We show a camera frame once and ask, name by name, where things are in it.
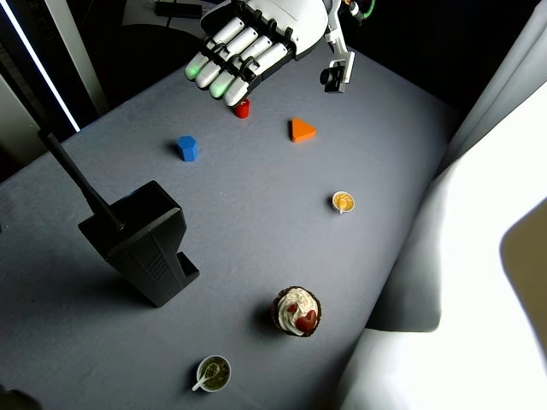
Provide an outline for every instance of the orange block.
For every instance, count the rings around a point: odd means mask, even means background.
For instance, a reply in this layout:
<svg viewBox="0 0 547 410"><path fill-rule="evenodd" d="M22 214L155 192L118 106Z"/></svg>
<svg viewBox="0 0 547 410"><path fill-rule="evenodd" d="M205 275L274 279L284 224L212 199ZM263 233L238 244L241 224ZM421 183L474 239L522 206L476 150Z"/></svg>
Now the orange block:
<svg viewBox="0 0 547 410"><path fill-rule="evenodd" d="M305 123L299 118L293 118L291 122L291 140L293 143L301 143L307 139L315 137L317 129L310 124Z"/></svg>

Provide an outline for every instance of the robotic hand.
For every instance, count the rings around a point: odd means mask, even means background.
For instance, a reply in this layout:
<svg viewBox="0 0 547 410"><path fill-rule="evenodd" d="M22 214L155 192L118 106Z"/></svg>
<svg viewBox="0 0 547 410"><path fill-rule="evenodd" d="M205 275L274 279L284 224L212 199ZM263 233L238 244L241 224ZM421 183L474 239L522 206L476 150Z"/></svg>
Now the robotic hand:
<svg viewBox="0 0 547 410"><path fill-rule="evenodd" d="M188 63L185 75L199 88L208 87L213 98L224 98L226 105L233 107L291 58L305 57L324 35L334 58L320 81L326 92L344 92L355 53L347 50L340 28L342 2L332 0L327 15L323 0L227 0L219 8L232 7L232 19L204 40L202 51ZM356 3L344 3L362 20Z"/></svg>

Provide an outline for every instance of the red heart decoration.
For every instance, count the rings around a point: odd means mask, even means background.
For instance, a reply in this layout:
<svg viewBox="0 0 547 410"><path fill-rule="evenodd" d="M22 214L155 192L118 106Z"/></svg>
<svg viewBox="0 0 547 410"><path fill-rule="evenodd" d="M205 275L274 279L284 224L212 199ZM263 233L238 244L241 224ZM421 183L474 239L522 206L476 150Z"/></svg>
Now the red heart decoration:
<svg viewBox="0 0 547 410"><path fill-rule="evenodd" d="M317 322L317 313L315 310L310 310L306 316L298 318L297 328L304 333L310 333L314 328Z"/></svg>

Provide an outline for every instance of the gray table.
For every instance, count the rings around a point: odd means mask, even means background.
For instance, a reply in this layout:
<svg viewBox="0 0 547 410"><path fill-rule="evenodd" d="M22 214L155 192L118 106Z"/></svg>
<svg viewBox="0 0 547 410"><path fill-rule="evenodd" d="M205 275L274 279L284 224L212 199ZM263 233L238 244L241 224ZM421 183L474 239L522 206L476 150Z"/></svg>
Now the gray table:
<svg viewBox="0 0 547 410"><path fill-rule="evenodd" d="M306 409L336 386L454 129L438 99L364 56L344 95L318 82L322 44L252 95L239 120L178 71L88 126L67 151L109 202L155 179L181 204L201 276L156 309L94 251L85 201L50 155L0 186L0 383L44 408ZM288 120L317 126L306 143ZM199 159L173 144L191 134ZM330 195L356 209L340 217ZM323 306L309 339L266 313L299 284ZM192 394L223 354L232 382Z"/></svg>

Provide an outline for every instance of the blue hexagonal block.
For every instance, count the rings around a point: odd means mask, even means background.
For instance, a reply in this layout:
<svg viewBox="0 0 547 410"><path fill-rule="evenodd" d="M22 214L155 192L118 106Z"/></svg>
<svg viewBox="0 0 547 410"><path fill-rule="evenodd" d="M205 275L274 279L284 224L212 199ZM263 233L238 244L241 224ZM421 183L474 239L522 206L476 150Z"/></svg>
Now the blue hexagonal block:
<svg viewBox="0 0 547 410"><path fill-rule="evenodd" d="M180 158L183 161L195 161L197 159L197 141L190 135L180 137L177 141Z"/></svg>

